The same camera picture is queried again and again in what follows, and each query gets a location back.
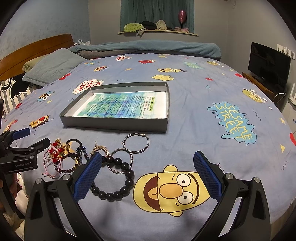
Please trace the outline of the white wall hook rack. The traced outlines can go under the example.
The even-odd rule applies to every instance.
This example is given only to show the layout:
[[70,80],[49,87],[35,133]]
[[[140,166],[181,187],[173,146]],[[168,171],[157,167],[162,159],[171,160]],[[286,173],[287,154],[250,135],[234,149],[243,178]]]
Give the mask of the white wall hook rack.
[[291,49],[288,49],[288,47],[284,47],[280,44],[277,44],[276,49],[277,49],[277,51],[291,57],[292,59],[295,59],[295,52],[292,51]]

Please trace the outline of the gold round hair clip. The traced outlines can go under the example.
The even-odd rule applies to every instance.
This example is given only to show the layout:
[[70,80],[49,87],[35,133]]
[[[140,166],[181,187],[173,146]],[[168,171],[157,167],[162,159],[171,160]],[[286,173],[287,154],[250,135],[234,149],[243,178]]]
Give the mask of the gold round hair clip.
[[104,152],[105,157],[108,157],[110,155],[110,152],[106,146],[99,145],[99,144],[97,144],[96,141],[94,143],[95,143],[95,145],[94,145],[93,150],[90,153],[90,156],[92,156],[95,152],[100,152],[100,151]]

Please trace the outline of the black cloth on sill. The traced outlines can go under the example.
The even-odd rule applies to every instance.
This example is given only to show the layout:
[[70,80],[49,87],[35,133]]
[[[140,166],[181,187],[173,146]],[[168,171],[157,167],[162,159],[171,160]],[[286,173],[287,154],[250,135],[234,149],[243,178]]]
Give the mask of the black cloth on sill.
[[143,25],[143,27],[147,30],[155,30],[157,29],[157,25],[153,22],[150,22],[150,21],[143,21],[141,22],[141,24]]

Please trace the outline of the teal folded blanket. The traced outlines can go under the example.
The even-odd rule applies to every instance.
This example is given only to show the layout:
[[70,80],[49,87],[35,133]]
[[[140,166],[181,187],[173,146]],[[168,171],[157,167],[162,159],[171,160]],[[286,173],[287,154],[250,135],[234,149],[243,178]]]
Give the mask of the teal folded blanket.
[[175,54],[195,57],[207,57],[220,60],[221,50],[214,43],[183,42],[172,40],[136,40],[99,45],[75,45],[68,48],[85,59],[103,58],[124,54]]

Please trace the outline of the pink cloth on sill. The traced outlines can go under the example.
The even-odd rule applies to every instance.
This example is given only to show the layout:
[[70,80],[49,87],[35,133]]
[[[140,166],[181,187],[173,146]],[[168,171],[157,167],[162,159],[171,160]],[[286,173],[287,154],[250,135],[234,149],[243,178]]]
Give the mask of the pink cloth on sill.
[[174,31],[182,32],[182,33],[190,33],[188,28],[180,28],[180,27],[175,27]]

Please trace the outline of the olive pillow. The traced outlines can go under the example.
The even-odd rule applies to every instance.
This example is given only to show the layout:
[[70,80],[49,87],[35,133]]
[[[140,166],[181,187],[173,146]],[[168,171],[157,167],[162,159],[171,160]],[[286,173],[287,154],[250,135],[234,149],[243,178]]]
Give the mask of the olive pillow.
[[25,73],[28,73],[37,63],[39,63],[43,58],[45,58],[47,55],[43,55],[43,56],[39,56],[39,57],[36,57],[32,60],[29,60],[27,61],[23,67],[22,67],[22,70],[25,72]]

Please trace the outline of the thin silver bangle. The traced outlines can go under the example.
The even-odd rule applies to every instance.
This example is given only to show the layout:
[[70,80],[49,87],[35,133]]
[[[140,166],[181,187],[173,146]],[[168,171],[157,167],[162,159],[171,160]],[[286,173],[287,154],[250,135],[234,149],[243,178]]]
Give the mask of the thin silver bangle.
[[145,133],[130,133],[122,141],[122,147],[132,154],[140,154],[150,147],[150,139]]

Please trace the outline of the wooden tv stand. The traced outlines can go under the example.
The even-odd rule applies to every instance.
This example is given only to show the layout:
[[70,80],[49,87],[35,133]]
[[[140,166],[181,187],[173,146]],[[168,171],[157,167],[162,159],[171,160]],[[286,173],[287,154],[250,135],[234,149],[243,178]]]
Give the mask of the wooden tv stand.
[[249,82],[253,83],[256,85],[270,100],[273,102],[277,102],[281,98],[281,94],[276,95],[275,92],[271,91],[267,87],[265,87],[261,82],[256,80],[253,76],[247,73],[242,73],[242,76],[246,78]]

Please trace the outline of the beige cloth on sill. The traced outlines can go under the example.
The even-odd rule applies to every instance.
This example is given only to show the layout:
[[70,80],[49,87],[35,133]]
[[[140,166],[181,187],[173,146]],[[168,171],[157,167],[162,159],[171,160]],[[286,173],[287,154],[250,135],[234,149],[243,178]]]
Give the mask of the beige cloth on sill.
[[157,27],[157,30],[167,30],[168,29],[164,20],[158,20],[155,23],[155,25]]

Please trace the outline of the wooden headboard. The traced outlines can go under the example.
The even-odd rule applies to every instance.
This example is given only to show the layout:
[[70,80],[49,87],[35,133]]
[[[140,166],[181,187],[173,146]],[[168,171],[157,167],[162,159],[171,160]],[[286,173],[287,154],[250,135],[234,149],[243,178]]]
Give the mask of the wooden headboard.
[[1,81],[24,73],[22,67],[27,61],[50,54],[58,49],[70,48],[72,46],[74,46],[72,35],[62,34],[30,43],[17,49],[0,61]]

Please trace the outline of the teal window curtain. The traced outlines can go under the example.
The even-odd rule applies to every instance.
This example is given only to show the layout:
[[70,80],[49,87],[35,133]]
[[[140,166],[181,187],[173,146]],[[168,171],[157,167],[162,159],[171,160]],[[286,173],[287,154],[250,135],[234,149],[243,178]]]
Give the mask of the teal window curtain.
[[174,0],[134,0],[120,2],[120,30],[128,23],[150,21],[156,23],[164,20],[172,29],[181,27],[178,14],[181,10],[187,13],[187,20],[183,27],[194,33],[194,1]]

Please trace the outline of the grey shallow cardboard tray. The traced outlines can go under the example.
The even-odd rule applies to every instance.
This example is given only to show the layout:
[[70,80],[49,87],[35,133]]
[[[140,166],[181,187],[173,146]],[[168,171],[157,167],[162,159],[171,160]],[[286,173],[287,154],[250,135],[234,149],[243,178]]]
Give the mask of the grey shallow cardboard tray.
[[165,82],[129,82],[91,87],[60,113],[65,126],[165,133],[170,91]]

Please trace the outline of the black white striped pillow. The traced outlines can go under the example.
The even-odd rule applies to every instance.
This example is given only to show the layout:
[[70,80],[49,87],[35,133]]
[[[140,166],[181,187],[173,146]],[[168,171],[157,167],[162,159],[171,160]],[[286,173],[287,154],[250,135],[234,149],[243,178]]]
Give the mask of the black white striped pillow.
[[23,73],[1,81],[1,99],[4,101],[6,115],[37,89],[36,85],[22,80],[24,75]]

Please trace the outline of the wooden window sill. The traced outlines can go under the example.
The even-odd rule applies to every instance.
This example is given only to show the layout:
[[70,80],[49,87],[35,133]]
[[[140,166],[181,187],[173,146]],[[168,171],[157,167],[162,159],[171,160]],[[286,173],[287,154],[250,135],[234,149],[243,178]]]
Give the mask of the wooden window sill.
[[[194,36],[199,37],[198,34],[195,33],[187,33],[187,32],[180,32],[180,31],[174,31],[174,30],[144,30],[140,31],[142,32],[142,35],[145,33],[165,33],[165,34],[178,34],[178,35],[186,35],[186,36]],[[137,32],[118,32],[117,35],[127,35],[127,34],[136,34]]]

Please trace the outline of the pink balloon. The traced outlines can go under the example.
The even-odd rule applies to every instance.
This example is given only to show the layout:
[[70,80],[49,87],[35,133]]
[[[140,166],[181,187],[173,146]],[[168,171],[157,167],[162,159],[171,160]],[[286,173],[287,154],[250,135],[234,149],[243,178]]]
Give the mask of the pink balloon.
[[179,22],[180,22],[180,24],[181,24],[181,28],[183,28],[183,25],[184,25],[184,23],[185,23],[186,20],[187,20],[187,13],[186,13],[185,10],[181,10],[181,11],[179,12],[179,14],[178,14],[178,20],[179,20]]

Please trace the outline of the black television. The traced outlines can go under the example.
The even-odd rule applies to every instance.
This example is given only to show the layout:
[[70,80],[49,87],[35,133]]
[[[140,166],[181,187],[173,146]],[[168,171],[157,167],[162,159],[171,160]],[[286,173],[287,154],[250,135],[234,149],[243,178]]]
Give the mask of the black television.
[[285,91],[291,58],[273,48],[252,42],[248,70],[273,92]]

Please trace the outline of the green cloth on sill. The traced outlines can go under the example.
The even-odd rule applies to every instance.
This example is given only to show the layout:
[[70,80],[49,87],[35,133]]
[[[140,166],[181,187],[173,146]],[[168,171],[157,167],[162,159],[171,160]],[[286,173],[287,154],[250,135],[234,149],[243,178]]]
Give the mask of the green cloth on sill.
[[134,33],[138,31],[145,31],[146,28],[141,23],[128,23],[123,27],[124,33]]

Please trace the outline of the blue green printed paper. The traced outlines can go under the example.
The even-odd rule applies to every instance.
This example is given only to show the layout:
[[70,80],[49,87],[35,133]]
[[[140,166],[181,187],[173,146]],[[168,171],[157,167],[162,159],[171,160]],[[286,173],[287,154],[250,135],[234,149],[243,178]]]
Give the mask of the blue green printed paper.
[[96,93],[74,113],[87,118],[148,118],[167,117],[164,91]]

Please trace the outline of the grey green pillow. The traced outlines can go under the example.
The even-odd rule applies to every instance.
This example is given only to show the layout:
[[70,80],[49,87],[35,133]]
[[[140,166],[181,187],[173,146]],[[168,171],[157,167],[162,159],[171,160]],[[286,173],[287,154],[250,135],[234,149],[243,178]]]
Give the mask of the grey green pillow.
[[23,76],[22,81],[45,87],[60,79],[84,61],[86,61],[85,58],[68,49],[61,48],[43,57]]

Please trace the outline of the blue cartoon bed sheet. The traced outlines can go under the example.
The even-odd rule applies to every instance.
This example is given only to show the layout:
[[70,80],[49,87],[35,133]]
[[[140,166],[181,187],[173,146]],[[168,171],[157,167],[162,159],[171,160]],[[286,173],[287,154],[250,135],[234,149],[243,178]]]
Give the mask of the blue cartoon bed sheet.
[[[128,54],[86,60],[42,89],[26,97],[19,108],[2,120],[1,133],[28,128],[31,121],[48,115],[49,120],[31,134],[13,143],[28,147],[43,138],[81,140],[90,153],[95,141],[110,152],[122,147],[128,133],[85,128],[66,128],[59,117],[71,101],[85,91],[85,81],[109,84],[130,82],[164,83],[170,89],[170,113],[166,133],[148,133],[149,148],[136,154],[132,166],[135,182],[147,173],[158,173],[174,165],[178,171],[195,171],[193,155],[201,150],[207,159],[220,164],[236,178],[262,180],[274,223],[295,198],[295,138],[278,108],[229,66],[201,57]],[[243,93],[254,90],[265,103]],[[133,190],[122,201],[100,200],[88,191],[79,205],[104,240],[191,240],[217,204],[206,196],[179,217],[147,212],[133,199]]]

